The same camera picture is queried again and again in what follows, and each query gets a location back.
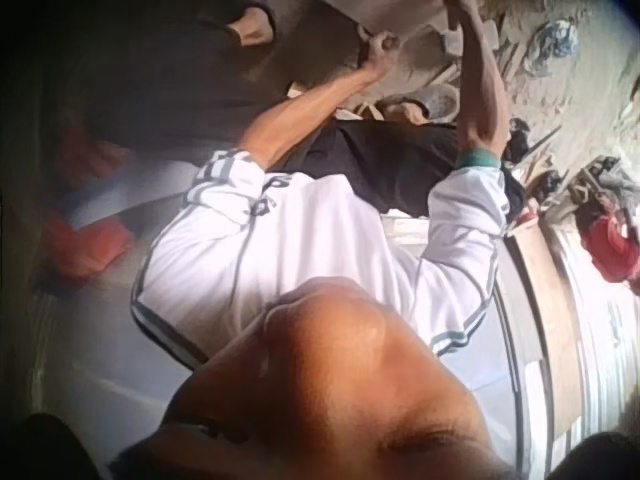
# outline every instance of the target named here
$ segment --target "green cuff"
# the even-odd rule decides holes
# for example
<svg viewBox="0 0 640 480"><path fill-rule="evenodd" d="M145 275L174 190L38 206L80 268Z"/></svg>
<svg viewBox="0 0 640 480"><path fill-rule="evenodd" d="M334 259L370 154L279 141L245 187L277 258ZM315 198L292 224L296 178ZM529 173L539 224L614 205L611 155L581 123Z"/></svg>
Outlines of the green cuff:
<svg viewBox="0 0 640 480"><path fill-rule="evenodd" d="M456 169L465 167L500 168L501 166L498 157L484 148L472 148L468 152L461 153L456 162Z"/></svg>

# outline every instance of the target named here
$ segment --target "hand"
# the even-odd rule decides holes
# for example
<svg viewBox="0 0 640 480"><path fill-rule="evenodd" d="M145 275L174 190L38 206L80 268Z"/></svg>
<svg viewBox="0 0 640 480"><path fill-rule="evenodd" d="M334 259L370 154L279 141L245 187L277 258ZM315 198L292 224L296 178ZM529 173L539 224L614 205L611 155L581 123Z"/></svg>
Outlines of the hand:
<svg viewBox="0 0 640 480"><path fill-rule="evenodd" d="M390 32L371 36L362 26L358 26L358 35L363 42L360 69L371 73L373 80L379 80L398 62L400 39Z"/></svg>
<svg viewBox="0 0 640 480"><path fill-rule="evenodd" d="M444 0L449 16L449 29L457 30L462 14L478 14L477 0Z"/></svg>

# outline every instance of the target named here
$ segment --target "white jacket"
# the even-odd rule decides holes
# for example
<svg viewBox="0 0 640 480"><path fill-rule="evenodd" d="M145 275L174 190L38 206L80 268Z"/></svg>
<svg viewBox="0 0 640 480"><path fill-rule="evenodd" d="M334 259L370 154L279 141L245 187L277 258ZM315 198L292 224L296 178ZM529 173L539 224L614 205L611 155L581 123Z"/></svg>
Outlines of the white jacket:
<svg viewBox="0 0 640 480"><path fill-rule="evenodd" d="M196 367L274 300L316 277L346 277L394 308L436 354L466 345L496 272L508 210L498 168L466 167L429 195L428 246L388 242L343 175L265 174L218 151L155 240L132 296L139 325Z"/></svg>

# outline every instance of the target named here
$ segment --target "forearm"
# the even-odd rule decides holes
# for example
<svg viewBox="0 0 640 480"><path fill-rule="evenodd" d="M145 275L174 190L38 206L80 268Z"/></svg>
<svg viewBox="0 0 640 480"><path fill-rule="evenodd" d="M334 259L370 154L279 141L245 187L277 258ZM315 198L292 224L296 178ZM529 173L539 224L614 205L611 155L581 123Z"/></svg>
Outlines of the forearm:
<svg viewBox="0 0 640 480"><path fill-rule="evenodd" d="M485 148L502 156L509 129L509 105L498 65L482 32L477 10L463 11L462 86L458 132L461 147Z"/></svg>
<svg viewBox="0 0 640 480"><path fill-rule="evenodd" d="M377 78L367 70L357 70L313 88L258 116L240 141L264 170L318 128L345 100Z"/></svg>

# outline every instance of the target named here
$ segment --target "rock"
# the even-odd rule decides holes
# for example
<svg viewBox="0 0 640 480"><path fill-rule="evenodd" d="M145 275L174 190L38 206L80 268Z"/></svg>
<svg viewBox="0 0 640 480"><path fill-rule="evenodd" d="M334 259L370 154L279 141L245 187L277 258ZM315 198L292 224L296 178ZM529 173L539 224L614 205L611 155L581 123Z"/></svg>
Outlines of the rock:
<svg viewBox="0 0 640 480"><path fill-rule="evenodd" d="M498 27L493 20L487 20L484 22L484 36L489 42L491 50L498 50L500 48L500 35L498 34ZM442 33L442 44L444 52L452 57L462 57L463 39L462 39L462 27L458 27L456 31L447 30Z"/></svg>

